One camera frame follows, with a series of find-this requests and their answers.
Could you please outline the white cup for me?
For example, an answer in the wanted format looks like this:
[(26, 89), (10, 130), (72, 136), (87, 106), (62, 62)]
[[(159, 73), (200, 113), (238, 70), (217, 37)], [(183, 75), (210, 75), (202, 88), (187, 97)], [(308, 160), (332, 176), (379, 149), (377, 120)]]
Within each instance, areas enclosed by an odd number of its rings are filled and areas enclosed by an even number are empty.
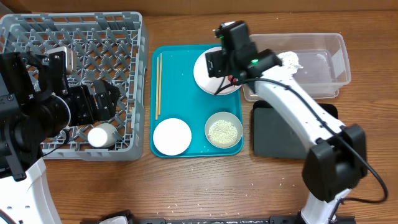
[(88, 133), (88, 142), (93, 147), (103, 148), (115, 145), (117, 137), (114, 133), (117, 129), (109, 123), (100, 124)]

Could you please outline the red snack wrapper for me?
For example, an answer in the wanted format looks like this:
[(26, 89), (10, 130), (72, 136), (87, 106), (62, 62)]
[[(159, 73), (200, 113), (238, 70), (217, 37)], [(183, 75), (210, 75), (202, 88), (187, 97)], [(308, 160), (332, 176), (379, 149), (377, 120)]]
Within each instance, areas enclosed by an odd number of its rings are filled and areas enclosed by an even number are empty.
[(229, 75), (228, 76), (228, 80), (231, 82), (231, 83), (235, 83), (235, 82), (237, 82), (238, 81), (238, 79), (237, 78), (235, 78), (234, 76), (232, 76), (232, 75)]

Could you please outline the pile of rice grains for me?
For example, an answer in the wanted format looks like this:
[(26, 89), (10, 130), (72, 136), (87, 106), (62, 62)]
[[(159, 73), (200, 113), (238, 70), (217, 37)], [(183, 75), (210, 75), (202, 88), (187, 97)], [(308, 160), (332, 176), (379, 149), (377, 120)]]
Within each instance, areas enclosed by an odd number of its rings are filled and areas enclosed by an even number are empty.
[(217, 120), (209, 128), (208, 138), (217, 147), (231, 147), (238, 140), (238, 130), (227, 120)]

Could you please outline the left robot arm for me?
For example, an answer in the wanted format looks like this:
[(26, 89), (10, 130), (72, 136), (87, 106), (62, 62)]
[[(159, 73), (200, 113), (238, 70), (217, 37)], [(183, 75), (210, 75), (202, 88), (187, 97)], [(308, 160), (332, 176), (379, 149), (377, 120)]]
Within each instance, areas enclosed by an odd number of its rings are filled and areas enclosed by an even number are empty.
[(120, 91), (105, 80), (70, 86), (67, 47), (1, 55), (1, 222), (60, 223), (41, 144), (71, 126), (111, 119)]

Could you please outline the white napkin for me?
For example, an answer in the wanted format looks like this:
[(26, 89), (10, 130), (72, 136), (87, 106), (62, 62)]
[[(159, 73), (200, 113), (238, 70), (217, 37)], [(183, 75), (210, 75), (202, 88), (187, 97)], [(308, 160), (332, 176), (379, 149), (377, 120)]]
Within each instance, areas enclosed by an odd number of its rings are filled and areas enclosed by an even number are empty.
[(296, 74), (299, 69), (303, 68), (301, 64), (299, 64), (299, 57), (295, 52), (282, 52), (277, 56), (282, 61), (281, 68), (290, 75)]

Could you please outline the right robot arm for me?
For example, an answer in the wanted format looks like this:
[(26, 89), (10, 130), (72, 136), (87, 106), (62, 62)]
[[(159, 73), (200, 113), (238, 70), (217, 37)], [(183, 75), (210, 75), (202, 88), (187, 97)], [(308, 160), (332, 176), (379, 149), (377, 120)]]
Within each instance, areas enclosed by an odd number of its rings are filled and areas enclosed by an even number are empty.
[(347, 127), (297, 83), (294, 74), (301, 65), (296, 53), (258, 51), (244, 21), (222, 23), (214, 33), (221, 49), (205, 55), (209, 76), (230, 76), (232, 85), (252, 84), (307, 152), (302, 178), (310, 193), (296, 223), (354, 223), (336, 211), (368, 173), (363, 129)]

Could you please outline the grey bowl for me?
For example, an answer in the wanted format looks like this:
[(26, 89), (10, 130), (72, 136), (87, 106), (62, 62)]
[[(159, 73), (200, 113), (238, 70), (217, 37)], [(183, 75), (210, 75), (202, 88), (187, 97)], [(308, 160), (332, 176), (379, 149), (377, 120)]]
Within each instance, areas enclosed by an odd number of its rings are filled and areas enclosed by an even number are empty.
[(210, 140), (208, 138), (209, 128), (215, 121), (221, 120), (221, 119), (232, 122), (238, 130), (238, 140), (235, 142), (234, 145), (231, 146), (231, 147), (234, 147), (235, 145), (237, 145), (238, 142), (240, 142), (240, 140), (243, 137), (243, 126), (242, 126), (242, 122), (239, 120), (239, 118), (232, 113), (223, 111), (223, 112), (218, 112), (218, 113), (211, 115), (205, 124), (205, 136), (206, 136), (207, 140), (210, 142)]

